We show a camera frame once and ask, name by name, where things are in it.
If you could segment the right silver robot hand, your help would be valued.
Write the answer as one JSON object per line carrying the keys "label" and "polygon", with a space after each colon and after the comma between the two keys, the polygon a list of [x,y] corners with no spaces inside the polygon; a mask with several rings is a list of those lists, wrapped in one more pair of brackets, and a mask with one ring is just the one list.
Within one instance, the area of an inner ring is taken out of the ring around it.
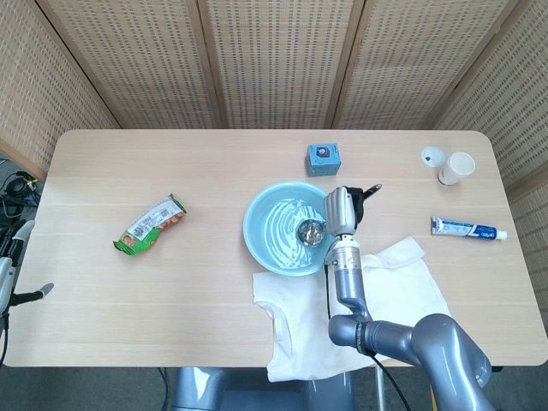
{"label": "right silver robot hand", "polygon": [[326,231],[333,236],[354,235],[364,216],[366,192],[341,186],[324,199]]}

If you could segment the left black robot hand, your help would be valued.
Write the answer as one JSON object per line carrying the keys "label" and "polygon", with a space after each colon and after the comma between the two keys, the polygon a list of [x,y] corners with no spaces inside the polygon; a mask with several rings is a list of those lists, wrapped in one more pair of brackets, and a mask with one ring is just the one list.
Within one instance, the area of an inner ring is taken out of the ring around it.
{"label": "left black robot hand", "polygon": [[34,228],[34,220],[20,220],[0,229],[0,336],[9,328],[9,309],[45,298],[54,288],[45,284],[31,293],[15,293],[15,279],[21,256]]}

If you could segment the silver metal ladle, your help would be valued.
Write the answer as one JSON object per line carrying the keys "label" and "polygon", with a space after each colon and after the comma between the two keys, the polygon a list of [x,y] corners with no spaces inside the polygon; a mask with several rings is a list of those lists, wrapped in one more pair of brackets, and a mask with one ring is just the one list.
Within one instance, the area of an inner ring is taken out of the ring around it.
{"label": "silver metal ladle", "polygon": [[[376,184],[366,190],[363,189],[366,192],[365,201],[372,197],[381,188],[381,184]],[[304,245],[309,247],[318,246],[327,234],[329,233],[326,231],[326,222],[321,222],[319,220],[305,220],[297,229],[298,238]]]}

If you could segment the light blue bowl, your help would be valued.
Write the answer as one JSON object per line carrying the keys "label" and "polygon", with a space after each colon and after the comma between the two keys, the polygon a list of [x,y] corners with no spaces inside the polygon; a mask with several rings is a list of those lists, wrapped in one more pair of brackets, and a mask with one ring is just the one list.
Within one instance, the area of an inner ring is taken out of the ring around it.
{"label": "light blue bowl", "polygon": [[301,277],[321,271],[334,237],[326,234],[316,246],[298,235],[307,220],[325,221],[326,193],[305,182],[281,182],[261,191],[248,206],[243,219],[247,249],[266,270]]}

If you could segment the small blue cardboard box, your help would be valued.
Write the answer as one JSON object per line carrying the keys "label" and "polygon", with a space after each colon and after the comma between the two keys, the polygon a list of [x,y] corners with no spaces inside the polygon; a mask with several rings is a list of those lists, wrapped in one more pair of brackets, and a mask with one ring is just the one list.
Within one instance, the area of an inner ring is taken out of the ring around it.
{"label": "small blue cardboard box", "polygon": [[305,163],[309,177],[335,176],[342,163],[337,143],[309,145]]}

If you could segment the white round lid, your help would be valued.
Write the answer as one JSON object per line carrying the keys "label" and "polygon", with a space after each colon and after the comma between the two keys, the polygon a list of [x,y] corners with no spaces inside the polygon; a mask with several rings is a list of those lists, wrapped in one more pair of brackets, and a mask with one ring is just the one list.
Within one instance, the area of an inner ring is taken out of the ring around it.
{"label": "white round lid", "polygon": [[446,161],[444,151],[437,146],[426,146],[421,151],[421,159],[425,165],[436,169],[443,166]]}

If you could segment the white cloth garment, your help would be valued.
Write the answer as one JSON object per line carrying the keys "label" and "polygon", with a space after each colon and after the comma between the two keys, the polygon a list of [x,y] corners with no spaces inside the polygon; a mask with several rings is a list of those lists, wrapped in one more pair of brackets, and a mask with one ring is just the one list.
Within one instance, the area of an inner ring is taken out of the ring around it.
{"label": "white cloth garment", "polygon": [[[450,312],[424,256],[412,237],[362,255],[366,304],[373,319],[414,326],[429,314]],[[330,378],[372,365],[370,357],[329,338],[329,315],[349,312],[337,302],[331,273],[256,273],[253,301],[273,320],[273,355],[267,366],[271,382]]]}

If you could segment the white paper cup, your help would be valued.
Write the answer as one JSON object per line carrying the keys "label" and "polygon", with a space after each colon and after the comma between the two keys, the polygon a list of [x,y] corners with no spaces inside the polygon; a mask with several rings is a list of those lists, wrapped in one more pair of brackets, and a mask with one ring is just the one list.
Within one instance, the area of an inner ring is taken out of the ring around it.
{"label": "white paper cup", "polygon": [[469,177],[475,171],[474,158],[467,152],[451,154],[438,171],[438,182],[444,186],[457,184],[461,179]]}

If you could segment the white blue toothpaste tube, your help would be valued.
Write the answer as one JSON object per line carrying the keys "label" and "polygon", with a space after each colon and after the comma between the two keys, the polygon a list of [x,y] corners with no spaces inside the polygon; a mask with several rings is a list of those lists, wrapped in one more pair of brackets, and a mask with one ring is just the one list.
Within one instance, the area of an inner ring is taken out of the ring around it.
{"label": "white blue toothpaste tube", "polygon": [[464,223],[438,216],[431,217],[431,232],[433,235],[471,237],[485,240],[505,241],[508,238],[506,230],[476,223]]}

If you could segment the green snack packet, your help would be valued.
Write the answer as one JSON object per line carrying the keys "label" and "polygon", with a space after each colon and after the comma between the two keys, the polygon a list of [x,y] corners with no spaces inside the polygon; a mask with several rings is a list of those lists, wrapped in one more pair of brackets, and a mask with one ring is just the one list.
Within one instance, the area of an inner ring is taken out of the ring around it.
{"label": "green snack packet", "polygon": [[133,221],[120,238],[113,241],[113,246],[127,255],[143,253],[156,243],[164,230],[177,224],[186,214],[183,203],[169,194]]}

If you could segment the woven folding screen panel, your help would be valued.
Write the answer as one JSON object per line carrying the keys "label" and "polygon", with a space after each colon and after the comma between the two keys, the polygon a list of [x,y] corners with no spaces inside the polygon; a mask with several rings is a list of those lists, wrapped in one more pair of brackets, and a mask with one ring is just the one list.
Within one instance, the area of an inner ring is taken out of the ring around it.
{"label": "woven folding screen panel", "polygon": [[36,0],[121,128],[227,128],[207,0]]}
{"label": "woven folding screen panel", "polygon": [[119,124],[33,0],[0,0],[0,154],[45,178],[73,129]]}
{"label": "woven folding screen panel", "polygon": [[226,128],[331,128],[366,0],[197,0]]}
{"label": "woven folding screen panel", "polygon": [[365,0],[334,128],[422,128],[515,2]]}
{"label": "woven folding screen panel", "polygon": [[548,0],[528,0],[438,122],[491,141],[539,308],[548,313]]}

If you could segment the metal table leg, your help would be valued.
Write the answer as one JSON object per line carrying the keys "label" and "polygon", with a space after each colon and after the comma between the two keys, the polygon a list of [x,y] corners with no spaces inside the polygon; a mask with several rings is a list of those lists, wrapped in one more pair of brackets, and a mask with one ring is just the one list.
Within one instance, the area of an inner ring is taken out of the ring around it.
{"label": "metal table leg", "polygon": [[375,367],[375,381],[377,392],[378,411],[385,411],[385,395],[384,395],[384,372],[379,366]]}

